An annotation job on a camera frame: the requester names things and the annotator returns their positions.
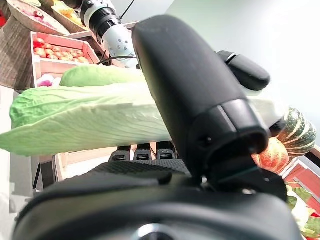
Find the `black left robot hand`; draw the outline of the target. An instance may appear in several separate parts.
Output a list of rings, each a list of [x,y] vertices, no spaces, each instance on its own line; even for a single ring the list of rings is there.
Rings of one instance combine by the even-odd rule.
[[[269,85],[271,81],[269,73],[244,55],[225,50],[217,54],[245,88],[261,91]]]

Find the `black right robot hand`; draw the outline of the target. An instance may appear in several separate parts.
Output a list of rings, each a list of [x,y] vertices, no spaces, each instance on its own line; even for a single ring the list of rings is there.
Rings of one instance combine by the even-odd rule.
[[[300,240],[283,179],[257,167],[269,129],[237,78],[183,21],[132,31],[150,93],[188,173],[91,173],[56,183],[17,218],[14,240]]]

